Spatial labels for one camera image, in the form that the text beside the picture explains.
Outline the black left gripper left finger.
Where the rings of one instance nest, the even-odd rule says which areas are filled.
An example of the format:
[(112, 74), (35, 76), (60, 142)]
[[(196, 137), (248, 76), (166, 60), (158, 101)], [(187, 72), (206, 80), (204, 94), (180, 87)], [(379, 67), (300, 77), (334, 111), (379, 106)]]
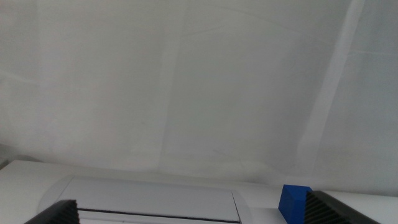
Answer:
[(80, 224), (76, 200), (61, 200), (38, 213), (25, 224)]

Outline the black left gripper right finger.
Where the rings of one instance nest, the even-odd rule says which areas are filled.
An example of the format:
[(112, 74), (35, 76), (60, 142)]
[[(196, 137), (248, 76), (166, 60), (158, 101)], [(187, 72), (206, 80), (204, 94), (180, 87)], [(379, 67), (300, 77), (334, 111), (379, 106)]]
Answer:
[(306, 193), (304, 224), (379, 224), (322, 191)]

